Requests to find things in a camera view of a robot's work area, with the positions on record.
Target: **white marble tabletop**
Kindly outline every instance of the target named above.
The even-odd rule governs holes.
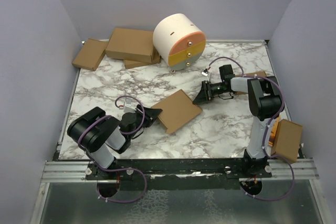
[[[123,111],[114,106],[115,99],[123,94],[137,97],[146,107],[151,107],[179,89],[193,100],[205,77],[201,70],[219,56],[238,61],[245,73],[266,71],[273,75],[264,43],[222,42],[207,43],[203,55],[189,68],[171,74],[166,63],[125,69],[123,61],[104,57],[95,72],[80,70],[79,79],[71,105],[67,127],[77,117],[98,106],[121,119]],[[219,82],[218,67],[232,64],[234,73],[240,69],[229,60],[212,64],[212,83]],[[252,115],[247,95],[232,100],[215,99],[201,105],[203,112],[171,135],[155,122],[144,134],[132,140],[131,146],[122,154],[113,150],[116,158],[226,158],[242,157],[249,142]],[[65,134],[59,159],[87,159],[77,144]]]

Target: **purple cable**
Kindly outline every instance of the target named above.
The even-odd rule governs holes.
[[[261,79],[264,79],[266,81],[269,81],[270,83],[272,83],[280,92],[280,96],[281,96],[281,106],[280,106],[280,109],[278,110],[277,113],[275,113],[267,122],[267,126],[269,128],[270,126],[270,123],[272,120],[274,120],[275,118],[277,118],[280,114],[280,112],[284,109],[285,107],[285,97],[283,95],[283,92],[282,90],[280,89],[280,86],[278,84],[276,84],[274,81],[272,81],[271,79],[267,78],[267,77],[264,77],[264,76],[254,76],[254,77],[249,77],[249,76],[243,76],[245,78],[261,78]],[[267,156],[267,158],[279,158],[279,159],[282,159],[285,163],[288,164],[289,168],[290,168],[290,171],[292,173],[292,184],[290,186],[290,189],[282,196],[278,197],[278,198],[262,198],[262,197],[258,197],[256,195],[252,195],[252,194],[249,194],[248,192],[246,192],[242,187],[240,187],[247,196],[251,197],[251,198],[255,198],[255,199],[259,199],[259,200],[264,200],[264,201],[276,201],[276,200],[281,200],[283,198],[286,198],[294,189],[294,185],[295,185],[295,175],[294,175],[294,170],[293,170],[293,167],[291,166],[290,162],[283,156],[281,155],[271,155],[269,156],[267,151],[266,151],[266,148],[265,148],[265,141],[266,141],[266,136],[267,136],[267,133],[268,133],[268,129],[265,130],[264,132],[264,135],[262,136],[262,150],[264,151],[265,155]]]
[[[143,173],[142,171],[140,171],[140,170],[138,170],[138,169],[135,169],[135,168],[105,169],[105,168],[101,167],[100,165],[98,165],[97,163],[96,163],[96,165],[97,165],[101,170],[103,170],[104,172],[121,172],[121,171],[123,171],[123,170],[134,170],[134,171],[136,171],[136,172],[138,172],[138,173],[141,174],[141,176],[143,177],[143,180],[144,180],[144,182],[145,182],[145,185],[144,185],[144,188],[143,188],[142,193],[141,193],[137,198],[135,198],[135,199],[130,199],[130,200],[117,200],[117,199],[105,198],[105,197],[101,196],[101,194],[100,194],[100,192],[99,192],[99,188],[97,188],[97,193],[99,194],[99,196],[100,196],[101,198],[103,198],[103,199],[105,199],[105,200],[107,200],[107,201],[110,201],[110,202],[114,202],[114,203],[124,203],[124,204],[126,204],[126,203],[133,203],[133,202],[136,202],[136,201],[138,201],[139,199],[141,199],[141,198],[145,195],[146,190],[147,190],[147,179],[146,179],[146,177],[145,177],[145,175],[144,175],[144,173]]]
[[[101,121],[103,121],[103,120],[105,120],[105,119],[108,119],[108,118],[110,118],[110,117],[111,117],[110,115],[105,115],[105,116],[103,116],[102,118],[96,120],[94,123],[92,123],[92,124],[91,124],[91,125],[90,125],[90,126],[89,126],[89,127],[82,133],[82,134],[81,134],[81,136],[79,137],[78,142],[77,142],[78,147],[79,147],[81,150],[83,150],[83,151],[86,152],[85,148],[84,148],[83,146],[81,146],[81,144],[80,144],[80,143],[82,142],[83,138],[86,136],[86,134],[88,134],[88,132],[89,132],[93,127],[95,127],[97,124],[99,124]],[[105,200],[107,199],[108,201],[115,202],[115,203],[132,203],[132,202],[135,202],[135,201],[141,199],[141,198],[144,196],[144,194],[146,193],[146,190],[147,190],[147,180],[146,180],[146,177],[145,177],[145,175],[144,175],[144,173],[143,173],[142,171],[140,171],[140,170],[138,170],[138,169],[135,169],[135,168],[106,169],[106,168],[101,167],[98,163],[96,163],[96,161],[95,161],[95,160],[94,160],[88,153],[87,153],[87,155],[88,155],[88,157],[90,158],[90,160],[93,161],[93,162],[99,167],[99,169],[103,170],[104,172],[121,172],[121,171],[123,171],[123,170],[134,170],[134,171],[136,171],[136,172],[138,172],[138,173],[141,174],[141,176],[143,177],[144,182],[145,182],[145,186],[144,186],[144,188],[143,188],[142,193],[140,194],[140,196],[138,196],[138,197],[135,198],[135,199],[131,199],[131,200],[117,200],[117,199],[104,198],[104,197],[102,197],[102,196],[100,195],[99,190],[98,190],[98,194],[99,194],[100,197],[102,197],[102,198],[105,199]]]
[[[110,118],[111,116],[110,115],[105,115],[105,116],[103,116],[102,118],[100,118],[100,119],[98,119],[98,120],[96,120],[94,123],[92,123],[82,134],[81,134],[81,136],[78,138],[78,141],[77,141],[77,144],[78,144],[78,147],[80,148],[80,149],[82,149],[83,151],[86,151],[85,150],[85,148],[84,147],[82,147],[81,146],[81,142],[82,142],[82,140],[83,140],[83,138],[86,136],[86,134],[88,134],[88,132],[89,131],[91,131],[91,129],[93,128],[93,127],[95,127],[97,124],[99,124],[101,121],[103,121],[103,120],[105,120],[105,119],[107,119],[107,118]]]
[[[240,67],[240,69],[241,69],[241,75],[244,75],[243,67],[237,61],[235,61],[234,59],[231,59],[231,58],[225,57],[225,56],[220,56],[220,57],[214,59],[213,61],[211,61],[209,63],[209,67],[212,65],[212,63],[214,63],[215,61],[220,60],[220,59],[227,59],[227,60],[233,61],[235,64],[237,64]]]
[[[142,109],[142,120],[141,120],[141,123],[139,124],[139,126],[134,130],[134,131],[130,131],[130,132],[122,132],[120,131],[121,134],[123,135],[130,135],[130,134],[133,134],[135,132],[137,132],[143,125],[143,122],[145,121],[145,108],[143,107],[142,103],[135,97],[131,96],[131,95],[122,95],[120,97],[118,97],[114,104],[117,108],[119,108],[120,106],[117,105],[117,102],[121,99],[121,98],[131,98],[133,99],[134,101],[138,102],[138,104],[140,105],[141,109]]]

